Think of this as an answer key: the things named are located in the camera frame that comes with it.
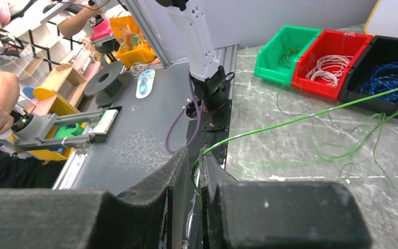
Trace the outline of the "red storage bin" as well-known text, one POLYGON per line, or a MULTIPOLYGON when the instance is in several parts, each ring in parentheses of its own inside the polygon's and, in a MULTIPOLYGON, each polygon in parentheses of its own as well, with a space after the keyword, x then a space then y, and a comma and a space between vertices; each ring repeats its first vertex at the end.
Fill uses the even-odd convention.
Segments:
POLYGON ((338 100, 348 72, 373 35, 324 30, 300 57, 291 87, 338 100))

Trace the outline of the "grey handheld device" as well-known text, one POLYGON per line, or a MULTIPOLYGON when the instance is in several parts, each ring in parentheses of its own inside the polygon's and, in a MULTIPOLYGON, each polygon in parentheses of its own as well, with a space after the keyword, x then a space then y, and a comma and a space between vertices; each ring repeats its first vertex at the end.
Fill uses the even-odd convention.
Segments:
POLYGON ((14 109, 13 148, 17 152, 47 149, 62 151, 76 148, 86 151, 93 143, 107 141, 121 106, 59 116, 39 116, 14 109))

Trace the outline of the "black storage bin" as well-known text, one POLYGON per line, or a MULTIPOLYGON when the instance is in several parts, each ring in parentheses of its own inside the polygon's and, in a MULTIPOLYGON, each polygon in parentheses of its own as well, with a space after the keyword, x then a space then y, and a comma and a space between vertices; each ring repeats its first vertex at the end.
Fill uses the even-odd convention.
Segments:
POLYGON ((348 72, 338 99, 393 115, 398 111, 398 38, 376 35, 348 72))

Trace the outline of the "black empty spool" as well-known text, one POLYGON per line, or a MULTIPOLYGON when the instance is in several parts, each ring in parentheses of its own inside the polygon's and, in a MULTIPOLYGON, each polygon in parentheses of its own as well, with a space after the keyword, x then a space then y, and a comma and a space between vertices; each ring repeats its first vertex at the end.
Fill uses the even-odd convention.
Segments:
POLYGON ((120 79, 122 71, 123 64, 120 61, 104 66, 87 82, 84 95, 94 95, 98 106, 117 101, 125 92, 125 83, 120 79))

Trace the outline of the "green storage bin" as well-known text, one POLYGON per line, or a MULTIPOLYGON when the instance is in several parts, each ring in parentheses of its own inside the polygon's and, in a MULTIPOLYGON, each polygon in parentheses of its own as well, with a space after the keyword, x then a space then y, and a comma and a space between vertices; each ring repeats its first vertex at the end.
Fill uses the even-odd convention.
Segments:
POLYGON ((290 86, 300 57, 322 29, 284 25, 257 54, 254 76, 290 86))

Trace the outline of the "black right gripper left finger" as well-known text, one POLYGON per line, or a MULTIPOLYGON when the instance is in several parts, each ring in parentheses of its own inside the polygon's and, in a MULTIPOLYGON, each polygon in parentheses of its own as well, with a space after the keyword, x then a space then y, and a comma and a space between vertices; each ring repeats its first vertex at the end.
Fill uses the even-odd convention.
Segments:
POLYGON ((189 151, 118 195, 0 189, 0 248, 182 248, 189 151))

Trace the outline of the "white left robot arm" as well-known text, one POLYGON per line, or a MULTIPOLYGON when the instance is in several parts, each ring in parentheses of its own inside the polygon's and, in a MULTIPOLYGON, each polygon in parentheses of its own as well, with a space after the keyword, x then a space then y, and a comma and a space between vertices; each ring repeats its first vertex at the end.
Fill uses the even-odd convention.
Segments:
POLYGON ((209 112, 226 103, 223 87, 228 74, 214 53, 203 1, 157 1, 166 8, 186 47, 189 79, 195 95, 209 112))

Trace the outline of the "yellow storage bin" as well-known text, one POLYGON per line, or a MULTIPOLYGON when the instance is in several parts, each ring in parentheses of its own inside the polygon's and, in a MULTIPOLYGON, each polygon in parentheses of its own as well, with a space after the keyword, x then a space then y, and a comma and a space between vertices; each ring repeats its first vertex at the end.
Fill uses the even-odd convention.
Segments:
POLYGON ((157 58, 132 16, 110 18, 109 22, 113 35, 120 44, 115 57, 126 68, 131 68, 134 63, 149 64, 157 58))

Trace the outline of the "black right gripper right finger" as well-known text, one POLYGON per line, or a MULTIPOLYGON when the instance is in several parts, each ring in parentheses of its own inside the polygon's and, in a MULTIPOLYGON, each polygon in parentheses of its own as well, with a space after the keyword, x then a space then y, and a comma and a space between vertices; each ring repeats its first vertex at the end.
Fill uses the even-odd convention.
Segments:
POLYGON ((238 181, 199 157, 204 248, 371 248, 353 194, 330 181, 238 181))

